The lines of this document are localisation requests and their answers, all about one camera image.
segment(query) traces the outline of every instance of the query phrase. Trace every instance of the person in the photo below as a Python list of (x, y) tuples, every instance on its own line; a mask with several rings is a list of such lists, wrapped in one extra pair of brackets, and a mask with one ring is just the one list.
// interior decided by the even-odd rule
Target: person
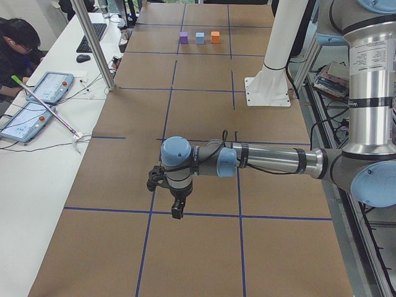
[[(98, 10), (97, 7), (93, 6), (95, 3), (94, 0), (84, 0), (85, 7), (87, 8), (88, 12), (95, 12)], [(73, 5), (70, 0), (59, 0), (59, 6), (61, 6), (61, 10), (67, 14), (67, 19), (71, 20), (75, 15), (73, 10)]]
[(12, 100), (22, 89), (11, 79), (27, 82), (44, 54), (38, 49), (40, 37), (26, 20), (10, 19), (0, 24), (0, 102)]

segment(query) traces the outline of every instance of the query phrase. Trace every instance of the computer mouse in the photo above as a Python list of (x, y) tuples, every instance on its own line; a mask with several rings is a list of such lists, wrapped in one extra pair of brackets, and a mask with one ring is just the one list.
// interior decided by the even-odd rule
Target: computer mouse
[(83, 63), (85, 61), (91, 60), (91, 57), (88, 54), (79, 54), (75, 60), (77, 63)]

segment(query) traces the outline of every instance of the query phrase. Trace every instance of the white desk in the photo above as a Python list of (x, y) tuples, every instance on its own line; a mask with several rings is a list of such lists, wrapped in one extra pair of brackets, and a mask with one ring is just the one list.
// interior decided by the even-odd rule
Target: white desk
[[(101, 14), (90, 14), (92, 22), (104, 22)], [(108, 22), (100, 42), (107, 61), (121, 56), (118, 49), (120, 32), (116, 23)], [(70, 72), (87, 79), (88, 84), (100, 73), (92, 59), (78, 64), (75, 52), (84, 33), (74, 17), (28, 81), (34, 85), (46, 71)], [(83, 88), (77, 77), (66, 96)], [(99, 80), (89, 92), (57, 106), (57, 113), (75, 130), (91, 132), (106, 99), (106, 85)], [(14, 103), (23, 105), (25, 96)], [(6, 114), (19, 108), (11, 106)], [(72, 134), (56, 119), (28, 145), (16, 144), (13, 150), (35, 150), (72, 141)], [(13, 141), (0, 140), (0, 147)], [(0, 181), (0, 296), (25, 297), (33, 284), (46, 249), (58, 222), (67, 195), (80, 166), (87, 143), (78, 144), (81, 155), (72, 145), (36, 152), (0, 150), (2, 177)]]

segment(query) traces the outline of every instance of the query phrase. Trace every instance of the black hair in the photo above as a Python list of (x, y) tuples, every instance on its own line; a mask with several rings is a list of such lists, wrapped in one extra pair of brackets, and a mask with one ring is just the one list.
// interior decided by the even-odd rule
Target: black hair
[(0, 34), (11, 38), (17, 44), (26, 48), (34, 49), (40, 45), (40, 37), (37, 31), (22, 19), (10, 19), (0, 24)]

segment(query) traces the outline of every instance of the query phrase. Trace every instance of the light blue cube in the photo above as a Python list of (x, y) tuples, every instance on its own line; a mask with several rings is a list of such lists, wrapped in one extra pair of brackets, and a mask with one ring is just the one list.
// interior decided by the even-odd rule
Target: light blue cube
[(204, 32), (197, 32), (196, 33), (196, 44), (203, 45), (205, 43), (205, 33)]

